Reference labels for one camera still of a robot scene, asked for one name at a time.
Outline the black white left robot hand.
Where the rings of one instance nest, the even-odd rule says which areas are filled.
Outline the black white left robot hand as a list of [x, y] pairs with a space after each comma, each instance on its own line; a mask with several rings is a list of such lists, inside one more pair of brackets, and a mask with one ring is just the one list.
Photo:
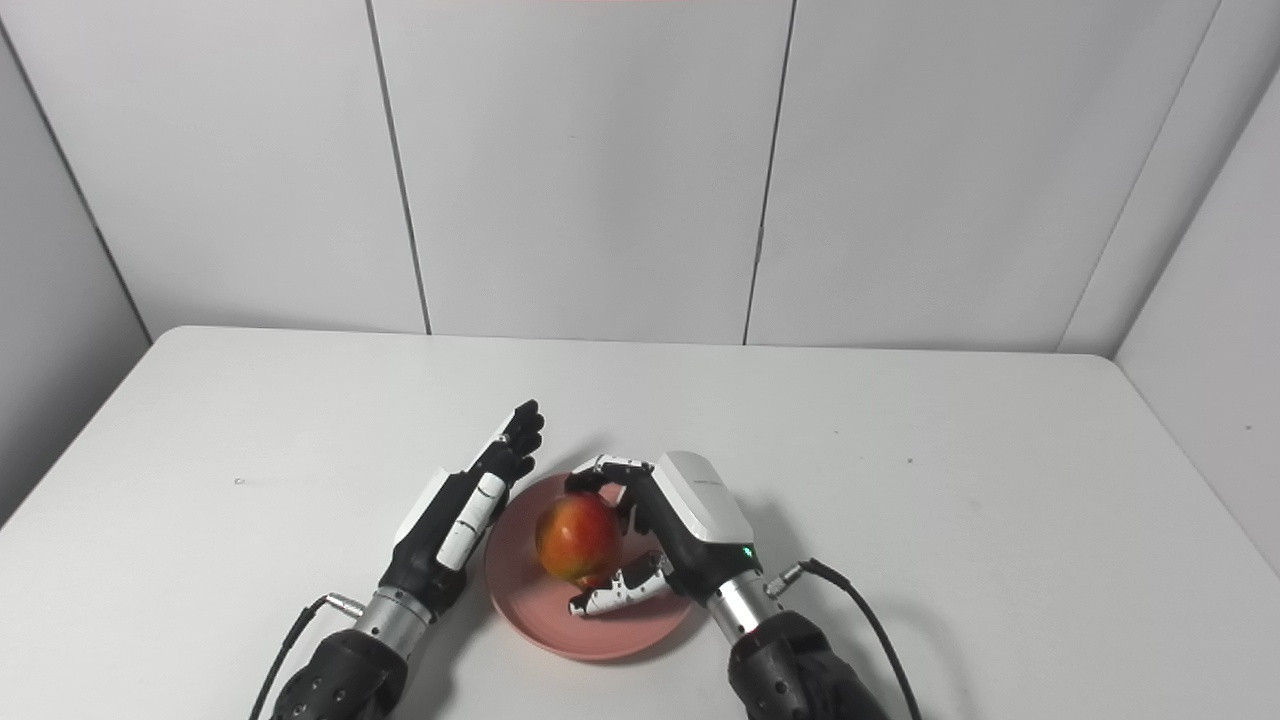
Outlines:
[[506, 510], [515, 484], [535, 468], [544, 425], [530, 398], [502, 421], [468, 468], [438, 470], [396, 533], [379, 585], [415, 601], [428, 623], [452, 609], [467, 584], [466, 564]]

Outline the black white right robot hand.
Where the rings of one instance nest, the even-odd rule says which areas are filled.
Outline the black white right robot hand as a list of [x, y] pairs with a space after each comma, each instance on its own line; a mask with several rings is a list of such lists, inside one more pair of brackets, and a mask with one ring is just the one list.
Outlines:
[[600, 455], [564, 480], [567, 492], [605, 486], [621, 488], [614, 511], [625, 529], [650, 536], [658, 548], [571, 598], [572, 615], [602, 616], [666, 594], [707, 605], [733, 583], [762, 577], [754, 529], [701, 455], [669, 451], [655, 462]]

